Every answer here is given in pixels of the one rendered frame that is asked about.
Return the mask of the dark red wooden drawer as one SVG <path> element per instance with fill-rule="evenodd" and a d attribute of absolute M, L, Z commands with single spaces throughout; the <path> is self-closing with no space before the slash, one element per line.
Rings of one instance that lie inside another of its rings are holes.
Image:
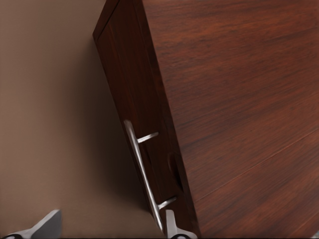
<path fill-rule="evenodd" d="M 147 205 L 201 235 L 142 0 L 106 0 L 93 32 Z"/>

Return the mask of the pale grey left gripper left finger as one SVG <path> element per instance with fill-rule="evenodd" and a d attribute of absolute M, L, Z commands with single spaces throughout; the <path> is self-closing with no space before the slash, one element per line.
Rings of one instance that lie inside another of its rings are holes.
<path fill-rule="evenodd" d="M 33 227 L 11 233 L 1 239 L 60 239 L 62 213 L 59 209 L 48 213 Z"/>

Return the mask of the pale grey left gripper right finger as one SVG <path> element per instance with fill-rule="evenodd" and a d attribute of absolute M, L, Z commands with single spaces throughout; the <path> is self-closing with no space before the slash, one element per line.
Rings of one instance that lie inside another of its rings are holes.
<path fill-rule="evenodd" d="M 166 210 L 166 234 L 168 239 L 196 239 L 196 234 L 180 229 L 176 225 L 173 210 Z"/>

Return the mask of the dark red wooden cabinet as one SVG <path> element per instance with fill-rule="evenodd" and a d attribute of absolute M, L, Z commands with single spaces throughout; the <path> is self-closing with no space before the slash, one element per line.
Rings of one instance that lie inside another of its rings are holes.
<path fill-rule="evenodd" d="M 319 231 L 319 0 L 142 0 L 201 235 Z"/>

